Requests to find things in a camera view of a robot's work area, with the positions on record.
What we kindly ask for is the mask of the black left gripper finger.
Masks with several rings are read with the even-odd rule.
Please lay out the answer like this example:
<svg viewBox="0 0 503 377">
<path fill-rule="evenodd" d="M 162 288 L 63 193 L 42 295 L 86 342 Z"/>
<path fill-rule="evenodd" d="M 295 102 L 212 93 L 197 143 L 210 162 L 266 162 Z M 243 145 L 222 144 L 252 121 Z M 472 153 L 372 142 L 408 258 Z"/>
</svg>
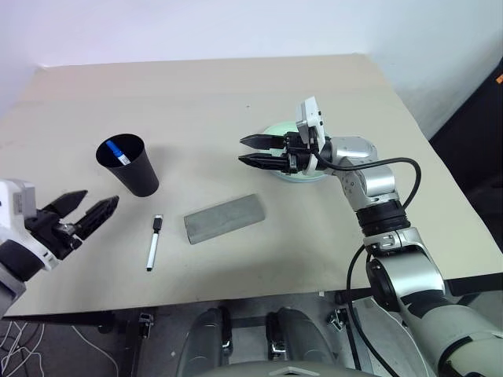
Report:
<svg viewBox="0 0 503 377">
<path fill-rule="evenodd" d="M 46 205 L 43 210 L 57 214 L 59 217 L 66 217 L 80 205 L 86 194 L 86 190 L 66 192 Z"/>
<path fill-rule="evenodd" d="M 118 196 L 111 196 L 97 202 L 74 224 L 74 234 L 81 240 L 87 239 L 113 215 L 118 202 Z"/>
</svg>

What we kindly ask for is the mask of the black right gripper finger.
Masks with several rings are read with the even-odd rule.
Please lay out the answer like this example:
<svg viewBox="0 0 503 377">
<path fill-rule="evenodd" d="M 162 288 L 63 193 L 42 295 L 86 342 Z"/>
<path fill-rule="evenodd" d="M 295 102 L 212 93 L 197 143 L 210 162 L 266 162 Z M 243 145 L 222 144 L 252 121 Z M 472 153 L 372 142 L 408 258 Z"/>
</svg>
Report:
<svg viewBox="0 0 503 377">
<path fill-rule="evenodd" d="M 281 156 L 272 156 L 267 153 L 251 153 L 239 156 L 238 160 L 250 167 L 261 170 L 283 171 L 289 168 L 288 159 Z"/>
<path fill-rule="evenodd" d="M 241 138 L 240 143 L 254 149 L 283 149 L 284 137 L 270 134 L 253 134 Z"/>
</svg>

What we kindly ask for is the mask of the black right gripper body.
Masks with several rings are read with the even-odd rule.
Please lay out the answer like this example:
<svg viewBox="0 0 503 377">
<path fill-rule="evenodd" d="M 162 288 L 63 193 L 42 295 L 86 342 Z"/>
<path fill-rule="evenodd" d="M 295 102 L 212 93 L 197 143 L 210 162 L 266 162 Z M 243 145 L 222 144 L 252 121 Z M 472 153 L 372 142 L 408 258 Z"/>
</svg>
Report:
<svg viewBox="0 0 503 377">
<path fill-rule="evenodd" d="M 298 132 L 287 132 L 284 135 L 285 152 L 281 155 L 286 160 L 281 168 L 284 174 L 312 175 L 318 167 L 318 159 L 310 146 L 305 144 Z"/>
</svg>

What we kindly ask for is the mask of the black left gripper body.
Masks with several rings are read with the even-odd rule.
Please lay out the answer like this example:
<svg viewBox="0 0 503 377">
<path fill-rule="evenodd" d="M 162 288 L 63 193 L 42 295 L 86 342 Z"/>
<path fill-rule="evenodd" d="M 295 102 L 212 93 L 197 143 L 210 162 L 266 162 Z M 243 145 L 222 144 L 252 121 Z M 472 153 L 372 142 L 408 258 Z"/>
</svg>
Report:
<svg viewBox="0 0 503 377">
<path fill-rule="evenodd" d="M 34 217 L 24 220 L 24 226 L 56 259 L 62 261 L 83 242 L 67 232 L 66 224 L 60 223 L 60 219 L 58 214 L 52 211 L 37 210 Z"/>
</svg>

